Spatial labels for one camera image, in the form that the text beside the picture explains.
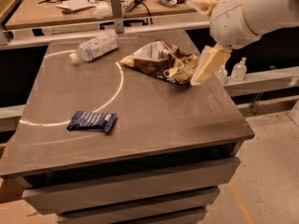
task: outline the brown snack bag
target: brown snack bag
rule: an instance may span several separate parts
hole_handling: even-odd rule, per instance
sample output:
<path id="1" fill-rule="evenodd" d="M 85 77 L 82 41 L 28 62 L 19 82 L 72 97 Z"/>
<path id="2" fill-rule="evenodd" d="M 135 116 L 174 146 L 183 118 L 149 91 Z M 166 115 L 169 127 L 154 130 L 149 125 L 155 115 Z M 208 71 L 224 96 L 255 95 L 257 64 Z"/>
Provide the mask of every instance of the brown snack bag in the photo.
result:
<path id="1" fill-rule="evenodd" d="M 135 70 L 177 84 L 188 83 L 199 58 L 164 41 L 155 41 L 121 60 Z"/>

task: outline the plastic bottle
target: plastic bottle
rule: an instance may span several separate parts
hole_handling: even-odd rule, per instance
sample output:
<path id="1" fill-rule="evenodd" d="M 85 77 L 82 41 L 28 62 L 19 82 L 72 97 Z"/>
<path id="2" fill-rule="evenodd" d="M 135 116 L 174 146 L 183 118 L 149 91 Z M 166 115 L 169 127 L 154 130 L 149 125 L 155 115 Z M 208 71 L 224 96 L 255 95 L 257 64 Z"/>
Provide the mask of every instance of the plastic bottle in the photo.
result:
<path id="1" fill-rule="evenodd" d="M 231 74 L 231 78 L 238 81 L 243 80 L 246 72 L 246 57 L 243 57 L 239 63 L 235 64 Z"/>
<path id="2" fill-rule="evenodd" d="M 223 64 L 221 68 L 215 72 L 215 76 L 218 78 L 221 84 L 224 85 L 227 78 L 227 70 L 225 69 L 225 64 Z"/>
<path id="3" fill-rule="evenodd" d="M 77 51 L 69 55 L 70 62 L 80 64 L 90 62 L 119 46 L 115 32 L 99 35 L 78 45 Z"/>

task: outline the bottle cap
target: bottle cap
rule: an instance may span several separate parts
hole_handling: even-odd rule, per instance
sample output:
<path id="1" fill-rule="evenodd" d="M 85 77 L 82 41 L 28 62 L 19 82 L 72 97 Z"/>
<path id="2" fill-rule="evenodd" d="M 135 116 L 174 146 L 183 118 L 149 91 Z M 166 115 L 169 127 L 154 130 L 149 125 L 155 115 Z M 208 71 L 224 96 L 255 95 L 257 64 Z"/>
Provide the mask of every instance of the bottle cap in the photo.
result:
<path id="1" fill-rule="evenodd" d="M 68 56 L 69 61 L 73 64 L 79 64 L 80 60 L 78 59 L 78 55 L 76 53 L 71 53 Z"/>

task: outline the navy blue packet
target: navy blue packet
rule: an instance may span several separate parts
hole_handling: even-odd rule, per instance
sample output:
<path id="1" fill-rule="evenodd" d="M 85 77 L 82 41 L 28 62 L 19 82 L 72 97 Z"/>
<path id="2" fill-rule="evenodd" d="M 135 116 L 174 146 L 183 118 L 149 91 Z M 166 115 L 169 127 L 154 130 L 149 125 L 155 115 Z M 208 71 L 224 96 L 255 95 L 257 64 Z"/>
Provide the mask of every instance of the navy blue packet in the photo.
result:
<path id="1" fill-rule="evenodd" d="M 94 130 L 107 133 L 111 130 L 116 117 L 116 114 L 76 111 L 66 129 L 68 131 Z"/>

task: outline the orange line on floor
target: orange line on floor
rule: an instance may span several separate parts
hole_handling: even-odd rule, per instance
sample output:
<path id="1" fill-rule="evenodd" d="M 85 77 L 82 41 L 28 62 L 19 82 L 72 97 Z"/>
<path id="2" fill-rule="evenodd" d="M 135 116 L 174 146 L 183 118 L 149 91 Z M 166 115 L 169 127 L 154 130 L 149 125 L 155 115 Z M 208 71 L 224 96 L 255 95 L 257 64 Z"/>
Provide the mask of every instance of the orange line on floor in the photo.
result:
<path id="1" fill-rule="evenodd" d="M 243 200 L 242 200 L 242 197 L 239 193 L 239 191 L 237 190 L 235 184 L 233 181 L 230 181 L 229 182 L 229 186 L 231 187 L 232 191 L 233 191 L 233 194 L 236 198 L 236 201 L 237 203 L 239 204 L 240 208 L 241 208 L 241 211 L 243 213 L 243 216 L 245 218 L 245 220 L 247 221 L 247 223 L 249 224 L 254 224 L 253 220 L 252 220 L 252 217 L 249 213 L 249 210 L 247 209 L 247 207 L 245 206 Z"/>

